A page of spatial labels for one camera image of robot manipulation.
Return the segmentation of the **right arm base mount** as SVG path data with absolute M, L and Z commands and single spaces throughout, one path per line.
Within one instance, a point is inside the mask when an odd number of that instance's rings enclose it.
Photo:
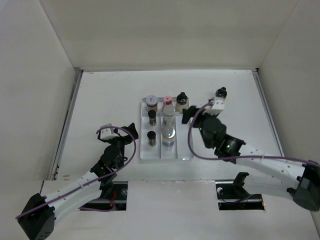
M 220 211 L 265 210 L 261 194 L 250 194 L 244 189 L 247 172 L 240 172 L 234 180 L 215 182 L 218 209 Z

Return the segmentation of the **grinder jar white contents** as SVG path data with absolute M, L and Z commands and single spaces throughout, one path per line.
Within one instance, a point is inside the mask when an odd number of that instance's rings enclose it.
M 188 108 L 189 108 L 189 98 L 187 97 L 185 92 L 181 92 L 176 97 L 175 111 L 182 114 L 183 110 Z

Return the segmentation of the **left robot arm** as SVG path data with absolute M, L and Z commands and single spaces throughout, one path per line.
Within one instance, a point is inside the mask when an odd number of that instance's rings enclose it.
M 44 196 L 34 194 L 16 217 L 28 239 L 45 240 L 67 215 L 92 200 L 105 200 L 112 195 L 114 178 L 132 160 L 125 156 L 125 147 L 136 147 L 139 134 L 134 123 L 123 127 L 107 124 L 96 134 L 98 140 L 108 143 L 97 163 L 63 189 Z

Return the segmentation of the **blue label silver cap bottle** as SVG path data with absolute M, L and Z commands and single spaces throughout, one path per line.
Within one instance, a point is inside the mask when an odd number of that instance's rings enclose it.
M 173 127 L 164 127 L 161 130 L 162 145 L 166 148 L 172 148 L 175 144 L 176 130 Z

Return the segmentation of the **orange label silver cap jar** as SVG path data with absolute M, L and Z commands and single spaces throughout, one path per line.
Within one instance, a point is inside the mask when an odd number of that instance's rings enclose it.
M 154 110 L 155 112 L 158 111 L 158 98 L 155 95 L 153 94 L 148 95 L 145 98 L 145 102 L 146 102 L 147 111 L 151 111 L 151 110 Z

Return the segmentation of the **dark spice bottle black cap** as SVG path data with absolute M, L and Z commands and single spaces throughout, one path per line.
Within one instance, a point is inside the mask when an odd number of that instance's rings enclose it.
M 157 112 L 153 109 L 149 110 L 148 113 L 149 124 L 155 126 L 157 124 Z

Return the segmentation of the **pink cap spice jar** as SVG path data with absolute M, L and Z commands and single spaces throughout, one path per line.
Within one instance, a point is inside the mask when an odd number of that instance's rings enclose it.
M 173 98 L 171 97 L 171 96 L 165 96 L 164 98 L 163 98 L 163 108 L 165 107 L 165 106 L 170 106 L 170 105 L 172 105 L 173 104 Z

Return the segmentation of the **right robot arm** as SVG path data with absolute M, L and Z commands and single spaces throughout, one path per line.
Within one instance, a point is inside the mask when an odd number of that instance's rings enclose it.
M 182 124 L 189 124 L 188 132 L 197 128 L 204 146 L 214 151 L 214 157 L 194 154 L 206 161 L 224 161 L 255 169 L 265 177 L 239 172 L 232 183 L 232 192 L 238 198 L 250 190 L 256 194 L 277 196 L 292 200 L 298 206 L 312 211 L 320 210 L 320 165 L 312 160 L 272 156 L 227 134 L 227 127 L 216 114 L 209 113 L 210 105 L 191 106 L 182 111 Z

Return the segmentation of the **grinder jar black top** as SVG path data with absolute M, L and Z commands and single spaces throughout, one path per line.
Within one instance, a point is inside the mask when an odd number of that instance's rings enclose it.
M 216 92 L 215 92 L 215 96 L 217 98 L 222 98 L 222 99 L 226 99 L 227 97 L 227 89 L 225 87 L 221 87 L 219 88 Z

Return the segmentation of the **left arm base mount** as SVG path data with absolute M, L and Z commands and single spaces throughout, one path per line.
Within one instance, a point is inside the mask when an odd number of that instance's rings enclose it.
M 80 211 L 113 212 L 127 210 L 128 182 L 113 182 L 109 190 L 103 190 L 100 197 L 86 203 Z

